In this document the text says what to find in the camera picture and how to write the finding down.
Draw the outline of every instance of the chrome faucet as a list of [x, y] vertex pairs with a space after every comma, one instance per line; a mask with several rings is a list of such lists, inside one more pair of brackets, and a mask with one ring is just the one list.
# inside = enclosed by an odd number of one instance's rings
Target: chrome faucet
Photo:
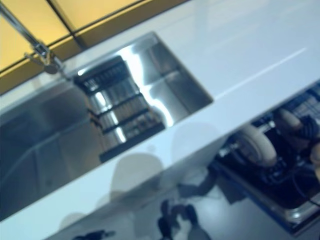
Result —
[[13, 15], [13, 13], [0, 2], [0, 14], [15, 28], [30, 44], [40, 60], [25, 53], [24, 57], [30, 59], [36, 64], [43, 66], [43, 69], [48, 74], [63, 73], [64, 65], [62, 61], [41, 41], [38, 41], [35, 36]]

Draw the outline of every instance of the glass panel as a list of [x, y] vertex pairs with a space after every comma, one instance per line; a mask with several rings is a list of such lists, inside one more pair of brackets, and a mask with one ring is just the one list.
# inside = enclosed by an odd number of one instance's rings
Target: glass panel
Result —
[[54, 0], [73, 30], [141, 0]]
[[[1, 2], [36, 38], [47, 45], [68, 34], [67, 29], [44, 0]], [[0, 69], [22, 59], [24, 52], [32, 51], [30, 44], [3, 17], [0, 18], [0, 36]]]

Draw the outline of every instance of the glossy countertop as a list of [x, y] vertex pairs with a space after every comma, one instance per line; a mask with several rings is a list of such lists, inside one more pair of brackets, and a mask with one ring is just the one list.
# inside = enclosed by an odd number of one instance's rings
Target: glossy countertop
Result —
[[[5, 219], [1, 239], [45, 239], [70, 214], [87, 216], [101, 199], [108, 203], [125, 156], [152, 154], [165, 170], [309, 87], [320, 79], [319, 23], [318, 0], [191, 0], [66, 61], [71, 72], [154, 31], [214, 103]], [[6, 93], [1, 111], [58, 78], [43, 73]], [[122, 190], [158, 173], [146, 170]]]

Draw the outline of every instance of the stainless steel sink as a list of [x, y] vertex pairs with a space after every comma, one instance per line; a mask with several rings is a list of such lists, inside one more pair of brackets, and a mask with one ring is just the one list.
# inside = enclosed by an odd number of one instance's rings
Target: stainless steel sink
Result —
[[1, 114], [3, 220], [213, 102], [149, 33]]

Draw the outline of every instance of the black cable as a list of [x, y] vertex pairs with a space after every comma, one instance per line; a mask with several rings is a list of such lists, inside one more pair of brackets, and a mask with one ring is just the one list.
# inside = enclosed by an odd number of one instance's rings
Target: black cable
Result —
[[303, 197], [303, 198], [305, 198], [306, 200], [308, 200], [309, 203], [311, 203], [311, 204], [313, 204], [313, 205], [315, 205], [315, 206], [317, 206], [317, 207], [320, 208], [320, 204], [318, 204], [317, 202], [311, 200], [310, 197], [308, 197], [308, 196], [301, 190], [301, 188], [298, 186], [297, 181], [296, 181], [296, 175], [295, 175], [295, 174], [296, 174], [296, 172], [294, 171], [294, 172], [292, 173], [292, 175], [291, 175], [291, 178], [292, 178], [292, 182], [293, 182], [293, 185], [294, 185], [296, 191], [301, 195], [301, 197]]

